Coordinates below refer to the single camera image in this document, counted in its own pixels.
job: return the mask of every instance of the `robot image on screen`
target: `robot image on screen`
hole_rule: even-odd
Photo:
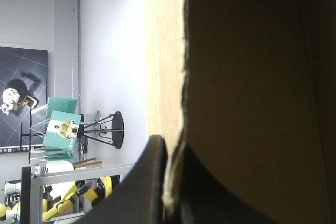
[[[38,104],[38,100],[30,95],[26,95],[23,101],[19,102],[20,94],[16,89],[6,89],[2,94],[3,104],[1,105],[1,110],[6,115],[15,107],[26,106],[29,108],[35,108]]]

